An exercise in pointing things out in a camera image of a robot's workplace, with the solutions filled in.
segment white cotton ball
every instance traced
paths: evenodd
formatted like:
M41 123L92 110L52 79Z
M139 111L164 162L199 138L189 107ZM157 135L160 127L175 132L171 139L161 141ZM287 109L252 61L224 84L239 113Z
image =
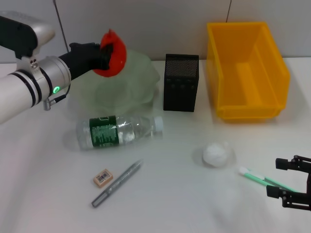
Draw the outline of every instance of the white cotton ball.
M210 143L203 150L203 160L214 167L221 167L227 163L230 154L231 149L227 142Z

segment black mesh container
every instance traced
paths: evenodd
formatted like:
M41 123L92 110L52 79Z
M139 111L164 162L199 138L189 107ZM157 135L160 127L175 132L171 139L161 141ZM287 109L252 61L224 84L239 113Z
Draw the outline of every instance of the black mesh container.
M198 82L198 55L166 54L163 110L194 112Z

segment white table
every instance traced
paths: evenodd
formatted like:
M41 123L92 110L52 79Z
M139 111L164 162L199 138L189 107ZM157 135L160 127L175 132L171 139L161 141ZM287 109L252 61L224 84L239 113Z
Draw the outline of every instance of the white table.
M311 157L311 58L285 59L291 70L287 108L262 124L225 124L207 97L205 61L194 113L163 112L164 62L153 108L136 112L162 116L163 140L80 152L68 100L45 112L39 104L0 126L1 233L277 233L309 232L311 213L285 209L266 197L265 187L241 177L236 167L253 168L297 190L307 175L275 168L275 159ZM15 65L3 64L5 75ZM235 164L215 169L202 164L200 147L228 141ZM104 168L118 177L134 161L144 166L94 209L102 191L92 178Z

